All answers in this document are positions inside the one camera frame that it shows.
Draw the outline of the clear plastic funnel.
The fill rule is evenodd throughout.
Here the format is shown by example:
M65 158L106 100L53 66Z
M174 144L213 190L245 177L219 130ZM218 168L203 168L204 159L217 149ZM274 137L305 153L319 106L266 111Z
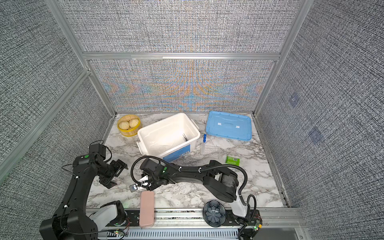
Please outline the clear plastic funnel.
M162 145L162 146L159 146L158 147L158 152L159 154L163 154L164 152L166 152L168 150L168 146L166 145Z

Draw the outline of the white plastic storage bin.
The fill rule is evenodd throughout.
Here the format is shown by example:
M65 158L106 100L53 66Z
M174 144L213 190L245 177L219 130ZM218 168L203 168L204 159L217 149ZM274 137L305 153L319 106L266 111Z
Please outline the white plastic storage bin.
M183 134L187 136L187 142L184 140ZM186 114L178 113L140 129L137 145L143 156L155 156L170 163L194 151L200 136L201 133L196 123ZM162 144L149 146L151 139L162 140ZM158 147L162 145L168 146L168 150L159 154Z

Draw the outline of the blue-capped test tube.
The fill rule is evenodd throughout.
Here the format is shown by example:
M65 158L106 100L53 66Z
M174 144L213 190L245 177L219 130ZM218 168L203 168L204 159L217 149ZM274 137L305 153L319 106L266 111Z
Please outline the blue-capped test tube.
M200 147L200 152L202 155L210 155L213 153L218 153L219 148L213 143L212 139L208 138L207 134L203 135L203 142Z

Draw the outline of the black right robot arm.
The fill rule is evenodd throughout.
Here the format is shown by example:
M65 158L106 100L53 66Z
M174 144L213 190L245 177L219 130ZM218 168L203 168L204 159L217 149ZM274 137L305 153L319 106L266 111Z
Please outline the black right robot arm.
M134 180L138 188L153 191L160 186L178 183L193 183L204 186L216 199L230 204L232 214L241 224L256 216L256 207L251 209L249 195L245 200L242 191L248 182L247 172L236 165L221 164L211 160L207 165L188 167L168 163L163 159L147 156L140 166L142 178Z

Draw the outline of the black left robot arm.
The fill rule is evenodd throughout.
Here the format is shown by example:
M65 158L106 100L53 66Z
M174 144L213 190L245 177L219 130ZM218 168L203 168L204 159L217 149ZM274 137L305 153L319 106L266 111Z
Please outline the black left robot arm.
M45 240L97 240L104 228L127 222L127 214L120 201L104 204L95 214L87 216L86 205L92 182L99 177L107 189L116 186L114 177L126 170L121 160L106 163L100 154L77 157L73 162L72 178L65 196L54 215L41 223L40 234Z

